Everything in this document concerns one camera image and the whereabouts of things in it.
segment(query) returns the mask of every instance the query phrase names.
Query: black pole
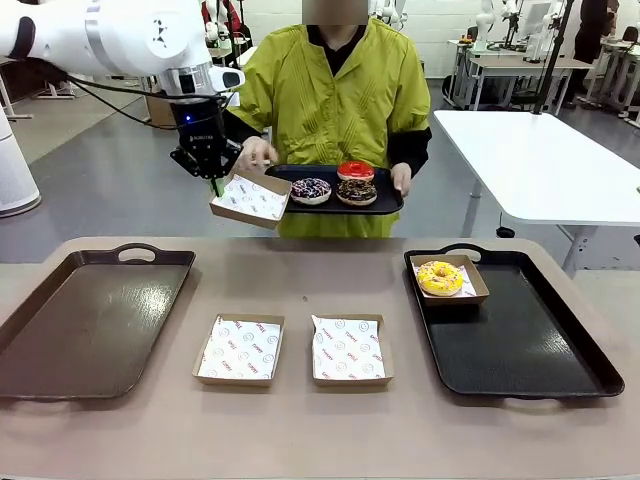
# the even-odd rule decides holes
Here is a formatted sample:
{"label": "black pole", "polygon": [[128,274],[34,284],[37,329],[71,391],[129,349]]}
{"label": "black pole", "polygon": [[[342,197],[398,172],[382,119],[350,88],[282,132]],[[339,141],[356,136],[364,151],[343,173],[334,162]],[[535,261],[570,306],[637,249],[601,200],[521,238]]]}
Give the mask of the black pole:
{"label": "black pole", "polygon": [[544,79],[542,80],[542,88],[536,101],[536,106],[533,109],[534,115],[540,115],[542,113],[542,107],[549,95],[549,89],[551,88],[551,80],[553,79],[553,70],[556,67],[556,60],[560,55],[560,47],[564,42],[564,32],[567,29],[567,23],[569,23],[569,14],[571,13],[571,7],[573,6],[573,0],[567,0],[567,4],[564,7],[564,14],[562,16],[562,22],[560,22],[560,28],[558,28],[558,36],[553,42],[553,52],[551,52],[551,58],[547,64],[547,70],[544,73]]}
{"label": "black pole", "polygon": [[232,3],[231,0],[227,0],[227,22],[229,23],[229,38],[231,39],[231,55],[233,55],[233,64],[235,68],[238,68],[238,49],[236,45],[236,38],[233,36],[233,15],[231,14]]}
{"label": "black pole", "polygon": [[244,3],[244,0],[239,0],[239,2],[240,2],[240,23],[244,25],[244,9],[242,8],[242,4]]}

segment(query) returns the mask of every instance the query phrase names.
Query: black sleeve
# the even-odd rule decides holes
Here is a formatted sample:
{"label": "black sleeve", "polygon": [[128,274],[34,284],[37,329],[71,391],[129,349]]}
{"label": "black sleeve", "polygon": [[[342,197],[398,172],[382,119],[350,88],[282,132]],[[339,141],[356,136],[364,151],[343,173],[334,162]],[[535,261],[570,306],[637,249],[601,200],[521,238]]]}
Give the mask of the black sleeve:
{"label": "black sleeve", "polygon": [[262,136],[262,132],[253,129],[228,110],[222,112],[222,121],[227,137],[234,142],[243,143],[249,137]]}
{"label": "black sleeve", "polygon": [[427,146],[431,140],[431,128],[413,132],[398,132],[389,135],[387,157],[391,165],[407,163],[411,167],[411,176],[415,177],[427,163]]}

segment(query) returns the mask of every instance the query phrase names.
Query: white wall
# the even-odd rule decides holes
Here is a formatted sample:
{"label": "white wall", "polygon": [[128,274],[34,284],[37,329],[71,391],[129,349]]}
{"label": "white wall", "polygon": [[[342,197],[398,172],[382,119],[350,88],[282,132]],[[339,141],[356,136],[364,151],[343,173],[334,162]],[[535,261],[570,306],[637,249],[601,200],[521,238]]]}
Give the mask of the white wall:
{"label": "white wall", "polygon": [[[524,0],[523,15],[534,3],[545,0]],[[245,22],[251,29],[254,44],[278,28],[301,22],[301,0],[246,0],[243,2]],[[581,0],[575,0],[563,53],[573,52],[573,39],[579,27]],[[500,0],[494,0],[496,13],[502,8]],[[404,11],[409,15],[403,33],[416,43],[418,53],[425,62],[429,78],[449,75],[453,67],[455,46],[447,40],[460,38],[467,28],[475,25],[475,16],[480,11],[480,0],[406,0]],[[618,11],[618,36],[628,25],[639,20],[637,0],[620,0]],[[498,18],[489,34],[491,40],[499,40],[506,35],[507,22]]]}

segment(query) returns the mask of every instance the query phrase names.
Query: yellow-green jacket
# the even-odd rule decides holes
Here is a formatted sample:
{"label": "yellow-green jacket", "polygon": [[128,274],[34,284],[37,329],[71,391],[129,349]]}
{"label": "yellow-green jacket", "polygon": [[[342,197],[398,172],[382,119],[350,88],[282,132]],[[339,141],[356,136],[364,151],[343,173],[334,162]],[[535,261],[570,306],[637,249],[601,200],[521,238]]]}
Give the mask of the yellow-green jacket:
{"label": "yellow-green jacket", "polygon": [[[297,25],[268,35],[245,68],[240,107],[257,131],[273,127],[279,162],[339,165],[362,160],[390,168],[390,133],[425,130],[430,97],[413,42],[370,19],[364,37],[333,76],[324,49]],[[388,237],[398,215],[287,214],[281,236]]]}

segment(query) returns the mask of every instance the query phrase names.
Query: person's hand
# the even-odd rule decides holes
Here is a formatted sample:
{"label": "person's hand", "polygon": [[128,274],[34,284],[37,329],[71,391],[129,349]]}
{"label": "person's hand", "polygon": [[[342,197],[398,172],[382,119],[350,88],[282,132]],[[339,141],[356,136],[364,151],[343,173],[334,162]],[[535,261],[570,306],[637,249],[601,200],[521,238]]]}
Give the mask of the person's hand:
{"label": "person's hand", "polygon": [[264,171],[278,161],[278,153],[269,142],[260,137],[249,137],[242,144],[236,165],[243,170]]}
{"label": "person's hand", "polygon": [[411,190],[411,167],[408,163],[398,163],[391,169],[391,181],[393,188],[400,192],[402,197],[409,195]]}

